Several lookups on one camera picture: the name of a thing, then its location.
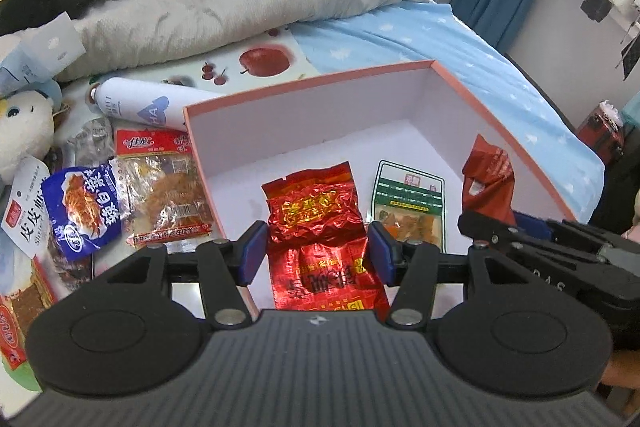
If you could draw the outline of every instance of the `red suitcase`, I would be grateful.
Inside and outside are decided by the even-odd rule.
[[[599,156],[604,165],[608,165],[622,156],[624,139],[621,123],[615,108],[608,102],[601,102],[580,124],[575,134]]]

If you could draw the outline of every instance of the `clear plastic wrapper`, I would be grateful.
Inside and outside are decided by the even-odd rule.
[[[112,165],[130,245],[168,243],[213,229],[191,144],[171,130],[119,130]]]
[[[76,137],[68,140],[76,155],[76,165],[97,167],[115,155],[113,129],[106,117],[90,120]]]

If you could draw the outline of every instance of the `apple print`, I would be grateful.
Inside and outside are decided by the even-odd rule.
[[[224,86],[226,84],[226,81],[228,81],[228,77],[226,76],[225,71],[226,68],[222,70],[222,73],[220,73],[219,76],[213,79],[213,83],[216,84],[216,86]]]
[[[290,66],[289,57],[284,51],[276,48],[253,48],[240,55],[242,73],[252,76],[275,76],[287,71]]]

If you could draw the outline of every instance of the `red apple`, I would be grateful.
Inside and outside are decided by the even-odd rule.
[[[289,57],[275,48],[254,48],[240,55],[240,64],[253,76],[275,76],[287,71],[290,66]]]

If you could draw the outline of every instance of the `blue snack package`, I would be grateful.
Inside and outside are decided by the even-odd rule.
[[[109,165],[55,172],[42,182],[42,195],[60,251],[69,261],[94,253],[122,231]]]

